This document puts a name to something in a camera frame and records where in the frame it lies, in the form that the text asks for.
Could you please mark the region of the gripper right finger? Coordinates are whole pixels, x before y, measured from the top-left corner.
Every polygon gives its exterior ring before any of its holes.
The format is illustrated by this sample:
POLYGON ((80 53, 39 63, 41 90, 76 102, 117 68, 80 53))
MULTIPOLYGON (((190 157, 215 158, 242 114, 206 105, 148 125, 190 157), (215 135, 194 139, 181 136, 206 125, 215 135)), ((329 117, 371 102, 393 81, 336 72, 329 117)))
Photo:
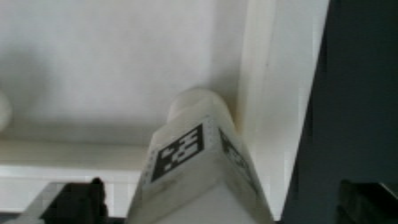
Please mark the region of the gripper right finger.
POLYGON ((341 181, 336 224, 398 224, 398 183, 341 181))

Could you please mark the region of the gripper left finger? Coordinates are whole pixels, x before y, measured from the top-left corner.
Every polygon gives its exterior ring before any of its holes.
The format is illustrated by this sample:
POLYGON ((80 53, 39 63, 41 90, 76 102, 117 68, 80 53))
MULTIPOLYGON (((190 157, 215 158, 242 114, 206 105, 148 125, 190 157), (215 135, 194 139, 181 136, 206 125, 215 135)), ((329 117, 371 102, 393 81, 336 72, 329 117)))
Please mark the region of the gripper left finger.
POLYGON ((44 224, 107 224, 105 183, 68 183, 41 214, 44 224))

